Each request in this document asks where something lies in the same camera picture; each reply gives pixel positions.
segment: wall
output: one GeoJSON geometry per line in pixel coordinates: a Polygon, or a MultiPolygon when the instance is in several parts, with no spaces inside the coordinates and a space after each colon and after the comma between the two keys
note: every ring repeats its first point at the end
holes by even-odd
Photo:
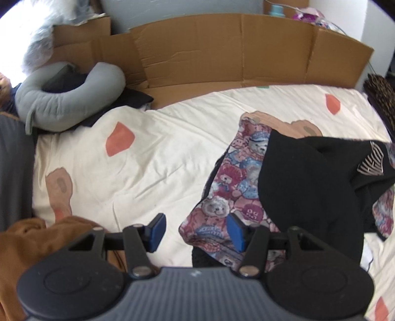
{"type": "Polygon", "coordinates": [[[310,0],[310,7],[320,10],[331,22],[356,40],[362,39],[368,0],[310,0]]]}
{"type": "MultiPolygon", "coordinates": [[[[346,34],[374,48],[371,64],[376,73],[385,76],[395,50],[395,22],[372,0],[310,0],[310,6],[339,25],[346,34]]],[[[362,90],[366,66],[356,89],[362,90]]]]}
{"type": "MultiPolygon", "coordinates": [[[[371,64],[376,73],[385,76],[395,50],[395,22],[371,0],[368,2],[362,42],[374,48],[371,64]]],[[[368,73],[372,73],[369,66],[358,81],[358,90],[362,89],[368,73]]]]}
{"type": "Polygon", "coordinates": [[[262,13],[262,0],[102,0],[113,32],[161,19],[199,13],[262,13]]]}

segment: blue gripper pad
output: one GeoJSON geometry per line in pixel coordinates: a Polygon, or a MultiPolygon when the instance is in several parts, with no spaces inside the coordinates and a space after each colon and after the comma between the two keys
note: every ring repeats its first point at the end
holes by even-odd
{"type": "Polygon", "coordinates": [[[162,213],[158,214],[146,229],[149,231],[149,248],[147,252],[154,253],[166,232],[166,216],[162,213]]]}
{"type": "Polygon", "coordinates": [[[228,234],[235,246],[236,251],[242,253],[247,250],[245,242],[246,226],[234,214],[230,214],[226,218],[226,228],[228,234]]]}

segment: cardboard box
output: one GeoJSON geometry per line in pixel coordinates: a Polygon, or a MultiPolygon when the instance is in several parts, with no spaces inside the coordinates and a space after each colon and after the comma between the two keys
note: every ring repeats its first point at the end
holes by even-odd
{"type": "Polygon", "coordinates": [[[54,26],[54,47],[86,42],[111,34],[111,18],[101,17],[89,20],[80,26],[54,26]]]}
{"type": "Polygon", "coordinates": [[[88,72],[120,66],[129,87],[154,108],[213,91],[271,84],[353,88],[373,49],[300,21],[264,15],[211,14],[149,23],[130,33],[55,48],[50,62],[88,72]]]}

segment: bed sheet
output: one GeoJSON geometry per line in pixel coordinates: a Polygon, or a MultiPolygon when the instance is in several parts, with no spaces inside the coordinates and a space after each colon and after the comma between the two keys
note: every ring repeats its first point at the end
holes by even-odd
{"type": "MultiPolygon", "coordinates": [[[[237,132],[240,116],[256,110],[280,122],[306,120],[323,136],[390,141],[360,93],[333,87],[250,87],[156,111],[119,107],[92,128],[39,138],[34,211],[49,225],[77,215],[111,232],[147,224],[163,212],[168,228],[151,261],[158,266],[190,266],[191,247],[179,236],[178,227],[200,201],[216,160],[237,132]]],[[[367,317],[393,320],[395,236],[384,243],[370,234],[365,240],[374,256],[369,273],[376,282],[367,317]]]]}

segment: gray cushion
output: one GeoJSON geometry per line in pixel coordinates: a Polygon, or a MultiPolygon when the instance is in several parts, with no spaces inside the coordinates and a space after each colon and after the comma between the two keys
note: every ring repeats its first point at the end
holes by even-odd
{"type": "Polygon", "coordinates": [[[71,65],[57,62],[42,67],[19,87],[15,104],[26,123],[27,134],[32,133],[33,127],[52,132],[67,130],[113,103],[125,88],[123,71],[115,65],[99,62],[82,86],[61,94],[42,91],[43,86],[68,64],[71,65]]]}

